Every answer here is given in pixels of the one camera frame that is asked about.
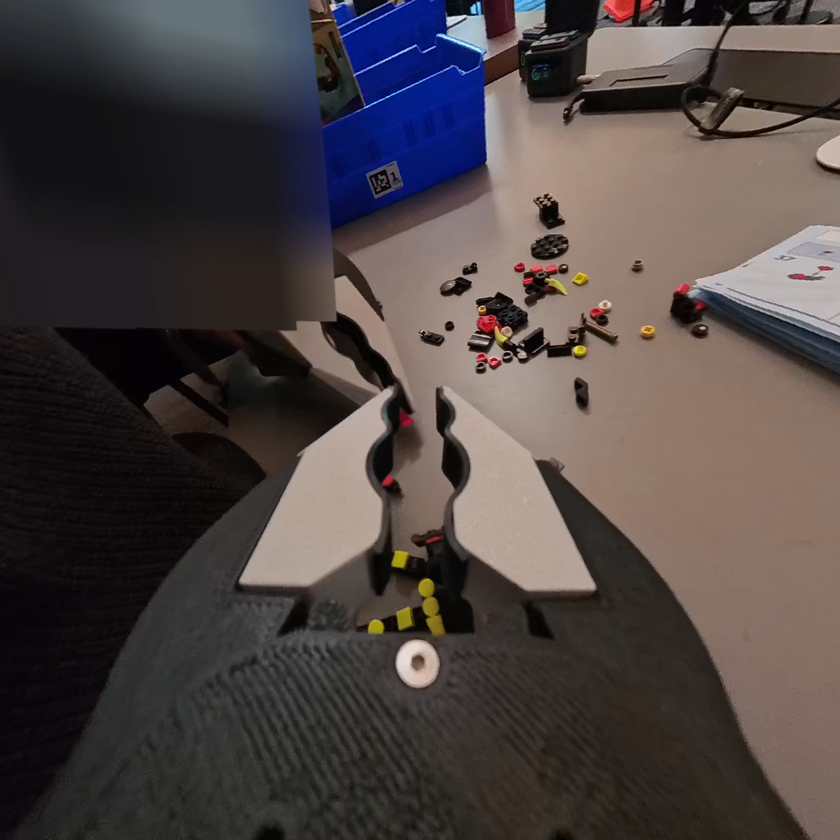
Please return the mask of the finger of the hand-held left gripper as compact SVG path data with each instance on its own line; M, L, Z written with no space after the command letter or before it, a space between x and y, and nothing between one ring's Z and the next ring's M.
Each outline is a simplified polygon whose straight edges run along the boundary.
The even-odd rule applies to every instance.
M384 382L362 348L336 322L299 322L293 330L276 332L280 350L311 364L311 373L333 390L360 405L392 382Z
M367 384L381 390L399 385L402 410L413 416L413 397L382 304L362 271L338 249L333 251L333 271L333 348L353 363Z

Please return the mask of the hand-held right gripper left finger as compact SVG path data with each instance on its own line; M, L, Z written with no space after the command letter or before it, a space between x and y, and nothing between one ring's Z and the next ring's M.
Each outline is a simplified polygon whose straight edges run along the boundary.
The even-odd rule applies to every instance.
M238 579L245 592L368 601L390 577L384 478L403 389L392 385L299 454Z

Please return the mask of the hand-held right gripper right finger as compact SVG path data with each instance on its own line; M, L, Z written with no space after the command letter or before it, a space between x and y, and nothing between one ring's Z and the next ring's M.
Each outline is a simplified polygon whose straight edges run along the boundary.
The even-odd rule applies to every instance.
M536 459L447 386L436 391L450 573L468 601L588 599L596 585Z

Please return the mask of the black and yellow lego spider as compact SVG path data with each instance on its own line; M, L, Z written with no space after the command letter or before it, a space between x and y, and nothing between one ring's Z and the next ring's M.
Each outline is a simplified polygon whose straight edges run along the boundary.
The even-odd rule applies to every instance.
M423 552L394 549L388 558L385 581L392 578L414 584L419 603L403 605L384 616L355 625L358 634L384 635L419 632L441 637L472 634L474 613L458 585L464 579L464 565L455 556L443 528L431 528L411 537L414 548Z

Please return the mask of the pile of loose lego parts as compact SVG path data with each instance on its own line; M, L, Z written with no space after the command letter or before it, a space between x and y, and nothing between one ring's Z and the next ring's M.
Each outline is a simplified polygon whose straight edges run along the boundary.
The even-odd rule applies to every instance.
M539 210L539 221L548 230L564 224L564 217L556 198L549 192L533 198ZM583 311L567 331L567 338L561 343L547 340L544 328L537 327L528 334L522 330L529 325L529 312L541 300L548 296L568 297L568 290L559 278L570 271L566 263L549 262L564 256L569 249L570 240L565 234L545 234L537 237L530 245L533 259L539 259L534 265L527 266L524 261L515 264L512 270L521 275L521 287L524 294L523 306L520 307L511 296L497 292L492 296L476 300L476 324L467 341L467 348L476 352L476 372L484 373L487 368L495 370L501 364L508 364L516 359L528 362L532 357L545 352L549 358L583 358L587 353L586 336L594 335L609 344L615 344L620 337L610 330L610 316L614 311L610 299L602 299L589 311ZM462 267L462 275L447 280L439 288L443 297L459 296L472 287L469 277L478 270L476 261ZM709 328L703 322L707 305L695 301L690 296L691 287L687 284L678 286L673 292L668 313L671 318L689 328L689 333L698 339L709 335ZM502 349L502 356L489 355L488 351L497 346Z

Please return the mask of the lego instruction booklet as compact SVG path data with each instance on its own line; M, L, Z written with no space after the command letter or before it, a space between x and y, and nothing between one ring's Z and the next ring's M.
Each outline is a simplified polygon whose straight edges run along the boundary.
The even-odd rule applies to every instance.
M736 268L698 279L687 295L839 373L839 228L804 228Z

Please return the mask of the blue plastic bin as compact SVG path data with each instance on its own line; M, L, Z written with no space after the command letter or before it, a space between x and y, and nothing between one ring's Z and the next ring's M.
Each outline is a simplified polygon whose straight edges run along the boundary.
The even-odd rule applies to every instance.
M438 35L447 31L445 1L388 2L339 25L343 42L361 45L395 44L393 51L417 45L434 46Z
M332 228L483 165L484 87L451 66L324 127Z
M358 71L356 80L366 106L401 101L408 110L408 102L417 101L420 109L482 91L484 63L480 48L437 35L430 47L408 46Z

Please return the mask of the colourful printed cardboard box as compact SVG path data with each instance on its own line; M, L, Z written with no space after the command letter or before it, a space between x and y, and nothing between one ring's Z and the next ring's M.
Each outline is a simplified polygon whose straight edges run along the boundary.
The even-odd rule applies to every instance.
M308 4L321 121L326 127L361 111L364 99L330 3Z

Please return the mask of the black device with green display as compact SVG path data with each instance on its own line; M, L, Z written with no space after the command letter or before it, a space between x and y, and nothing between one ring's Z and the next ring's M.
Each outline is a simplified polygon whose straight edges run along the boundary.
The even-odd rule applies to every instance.
M549 33L526 29L518 41L519 75L531 100L568 95L585 74L592 34L579 29Z

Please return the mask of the black flat power adapter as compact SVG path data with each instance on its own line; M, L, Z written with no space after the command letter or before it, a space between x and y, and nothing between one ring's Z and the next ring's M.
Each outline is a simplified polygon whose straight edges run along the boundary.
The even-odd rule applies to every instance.
M674 110L707 74L711 50L692 49L657 66L604 70L581 91L581 112Z

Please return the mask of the grey rectangular box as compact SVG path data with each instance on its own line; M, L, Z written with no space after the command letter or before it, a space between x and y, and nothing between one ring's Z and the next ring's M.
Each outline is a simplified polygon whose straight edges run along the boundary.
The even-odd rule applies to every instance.
M816 108L839 95L839 27L735 27L723 40L712 89Z

